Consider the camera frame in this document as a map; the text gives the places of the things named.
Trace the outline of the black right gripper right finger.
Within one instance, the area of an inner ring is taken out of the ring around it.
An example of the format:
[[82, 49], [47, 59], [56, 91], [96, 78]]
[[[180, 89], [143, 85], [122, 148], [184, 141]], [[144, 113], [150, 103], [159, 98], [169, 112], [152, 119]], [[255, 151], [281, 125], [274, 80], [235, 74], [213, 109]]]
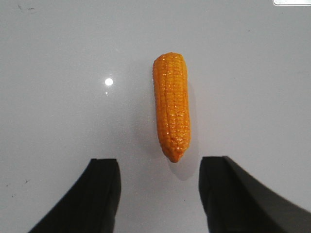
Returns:
[[311, 214], [228, 156], [203, 157], [198, 188], [211, 233], [309, 233]]

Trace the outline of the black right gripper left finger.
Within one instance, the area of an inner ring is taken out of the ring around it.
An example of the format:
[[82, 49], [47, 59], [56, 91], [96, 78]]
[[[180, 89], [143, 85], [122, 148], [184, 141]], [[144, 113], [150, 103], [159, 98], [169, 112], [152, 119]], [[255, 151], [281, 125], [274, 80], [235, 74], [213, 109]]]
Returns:
[[61, 200], [32, 233], [112, 233], [121, 197], [116, 159], [91, 159]]

